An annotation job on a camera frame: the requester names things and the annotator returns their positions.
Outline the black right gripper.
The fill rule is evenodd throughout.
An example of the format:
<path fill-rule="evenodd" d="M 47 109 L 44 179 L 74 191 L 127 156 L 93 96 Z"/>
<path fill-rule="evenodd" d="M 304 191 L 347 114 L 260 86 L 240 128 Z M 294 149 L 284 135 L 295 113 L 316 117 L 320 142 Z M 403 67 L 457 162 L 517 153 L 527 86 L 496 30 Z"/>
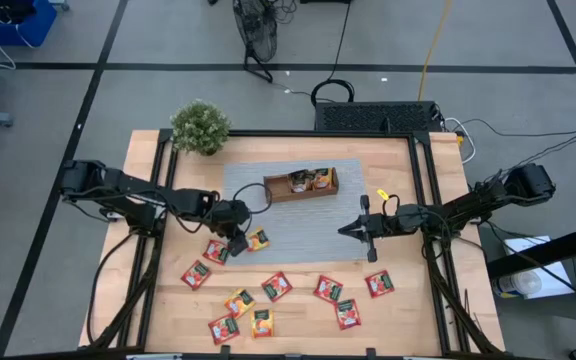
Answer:
<path fill-rule="evenodd" d="M 338 229 L 341 235 L 363 240 L 368 245 L 367 259 L 377 261 L 375 238 L 397 237 L 414 234 L 425 222 L 425 210 L 415 204 L 400 206 L 394 215 L 369 213 L 370 202 L 367 195 L 360 197 L 364 213 L 348 225 Z"/>

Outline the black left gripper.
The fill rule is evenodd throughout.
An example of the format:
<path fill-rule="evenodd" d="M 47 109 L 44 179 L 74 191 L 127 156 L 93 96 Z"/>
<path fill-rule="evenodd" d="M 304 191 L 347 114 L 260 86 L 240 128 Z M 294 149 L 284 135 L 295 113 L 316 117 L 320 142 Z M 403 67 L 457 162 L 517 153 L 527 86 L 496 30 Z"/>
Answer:
<path fill-rule="evenodd" d="M 223 200 L 210 210 L 210 230 L 219 237 L 230 238 L 228 249 L 231 256 L 238 256 L 249 247 L 239 226 L 250 217 L 249 208 L 241 200 Z"/>

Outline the wooden three-compartment box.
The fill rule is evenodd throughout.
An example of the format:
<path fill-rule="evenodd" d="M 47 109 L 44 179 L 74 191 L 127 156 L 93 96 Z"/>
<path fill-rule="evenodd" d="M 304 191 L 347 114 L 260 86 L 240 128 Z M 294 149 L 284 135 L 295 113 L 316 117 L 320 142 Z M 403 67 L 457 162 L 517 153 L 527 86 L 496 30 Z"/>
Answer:
<path fill-rule="evenodd" d="M 336 195 L 340 187 L 337 171 L 334 167 L 329 168 L 333 169 L 333 186 L 330 189 L 324 189 L 324 190 L 314 190 L 312 187 L 310 191 L 293 193 L 289 185 L 290 173 L 265 177 L 264 185 L 270 191 L 270 194 L 266 196 L 267 202 L 281 203 L 281 202 L 300 201 L 300 200 Z M 308 175 L 310 175 L 313 179 L 313 171 L 315 169 L 302 169 L 302 170 L 306 170 Z"/>

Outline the red tea bag packet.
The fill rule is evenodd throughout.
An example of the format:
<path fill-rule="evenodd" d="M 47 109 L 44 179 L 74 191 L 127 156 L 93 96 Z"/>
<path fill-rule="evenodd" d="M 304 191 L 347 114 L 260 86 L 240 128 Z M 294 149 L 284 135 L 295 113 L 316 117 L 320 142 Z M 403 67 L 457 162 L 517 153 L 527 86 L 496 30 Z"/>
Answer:
<path fill-rule="evenodd" d="M 339 301 L 342 290 L 342 283 L 325 275 L 320 275 L 313 294 L 328 303 L 336 304 Z"/>
<path fill-rule="evenodd" d="M 293 287 L 282 271 L 272 275 L 261 284 L 262 290 L 271 302 L 278 301 L 281 297 L 290 292 Z"/>
<path fill-rule="evenodd" d="M 370 296 L 377 298 L 395 290 L 394 284 L 386 270 L 382 270 L 365 278 Z"/>
<path fill-rule="evenodd" d="M 232 314 L 224 315 L 208 324 L 215 345 L 220 345 L 240 335 L 240 330 Z"/>
<path fill-rule="evenodd" d="M 217 240 L 210 240 L 202 256 L 219 265 L 225 265 L 230 255 L 228 246 Z"/>
<path fill-rule="evenodd" d="M 201 261 L 196 260 L 181 276 L 181 281 L 192 291 L 198 290 L 211 276 L 211 270 Z"/>
<path fill-rule="evenodd" d="M 341 330 L 346 330 L 361 324 L 361 317 L 354 299 L 347 299 L 335 305 L 335 314 Z"/>

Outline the grey woven placemat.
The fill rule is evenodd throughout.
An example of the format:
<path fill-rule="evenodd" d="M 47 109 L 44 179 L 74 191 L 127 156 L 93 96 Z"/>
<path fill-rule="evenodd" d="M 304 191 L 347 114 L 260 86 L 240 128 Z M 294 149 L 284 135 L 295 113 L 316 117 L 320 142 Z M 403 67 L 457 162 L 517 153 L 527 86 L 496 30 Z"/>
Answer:
<path fill-rule="evenodd" d="M 340 181 L 337 194 L 291 202 L 277 201 L 265 210 L 265 175 L 281 175 L 301 169 L 334 167 Z M 269 246 L 243 251 L 227 260 L 229 265 L 274 265 L 308 262 L 354 261 L 367 258 L 368 247 L 338 233 L 361 213 L 360 197 L 366 193 L 360 160 L 330 159 L 294 162 L 233 163 L 224 166 L 222 195 L 237 197 L 259 213 L 242 226 L 261 227 Z"/>

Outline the black computer case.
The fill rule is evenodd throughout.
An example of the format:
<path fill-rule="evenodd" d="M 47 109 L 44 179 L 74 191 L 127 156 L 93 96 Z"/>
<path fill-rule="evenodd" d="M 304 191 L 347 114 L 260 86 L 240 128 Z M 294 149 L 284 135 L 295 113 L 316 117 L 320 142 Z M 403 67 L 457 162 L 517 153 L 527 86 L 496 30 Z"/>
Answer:
<path fill-rule="evenodd" d="M 443 123 L 432 101 L 321 103 L 315 114 L 318 131 L 440 132 Z"/>

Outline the potted green plant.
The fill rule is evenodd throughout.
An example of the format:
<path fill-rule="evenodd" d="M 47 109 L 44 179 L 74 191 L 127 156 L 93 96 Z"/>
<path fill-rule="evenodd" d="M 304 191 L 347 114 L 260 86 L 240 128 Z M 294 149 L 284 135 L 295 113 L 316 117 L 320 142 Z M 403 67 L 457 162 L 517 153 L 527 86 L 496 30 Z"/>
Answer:
<path fill-rule="evenodd" d="M 199 99 L 180 107 L 170 120 L 174 148 L 202 156 L 219 152 L 231 129 L 231 122 L 221 109 Z"/>

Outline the white plastic container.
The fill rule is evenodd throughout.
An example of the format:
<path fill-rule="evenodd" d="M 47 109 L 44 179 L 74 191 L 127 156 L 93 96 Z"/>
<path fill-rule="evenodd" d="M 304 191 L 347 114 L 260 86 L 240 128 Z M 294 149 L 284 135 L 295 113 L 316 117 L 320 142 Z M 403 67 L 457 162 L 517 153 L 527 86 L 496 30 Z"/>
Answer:
<path fill-rule="evenodd" d="M 536 238 L 512 238 L 504 241 L 507 255 L 520 252 L 550 241 L 549 236 Z M 492 280 L 493 292 L 500 298 L 538 299 L 552 296 L 573 294 L 573 290 L 557 280 L 555 276 L 571 284 L 561 262 L 546 266 L 546 270 L 535 268 L 524 272 L 503 276 Z"/>

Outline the black floor fan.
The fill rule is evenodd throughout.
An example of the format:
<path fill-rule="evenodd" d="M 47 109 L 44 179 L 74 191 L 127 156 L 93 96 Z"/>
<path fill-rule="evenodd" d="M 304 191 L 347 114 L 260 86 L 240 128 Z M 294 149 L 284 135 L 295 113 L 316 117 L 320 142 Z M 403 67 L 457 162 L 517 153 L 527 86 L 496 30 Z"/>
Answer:
<path fill-rule="evenodd" d="M 275 8 L 269 0 L 233 0 L 233 13 L 245 52 L 243 69 L 268 83 L 273 76 L 265 67 L 277 49 Z"/>

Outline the large blue bin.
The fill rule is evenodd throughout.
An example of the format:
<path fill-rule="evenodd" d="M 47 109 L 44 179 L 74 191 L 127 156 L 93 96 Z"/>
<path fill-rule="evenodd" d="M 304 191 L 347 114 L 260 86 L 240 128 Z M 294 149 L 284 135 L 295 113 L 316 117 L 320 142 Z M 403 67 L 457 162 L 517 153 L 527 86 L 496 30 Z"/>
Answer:
<path fill-rule="evenodd" d="M 48 0 L 0 0 L 0 45 L 38 47 L 56 17 Z"/>

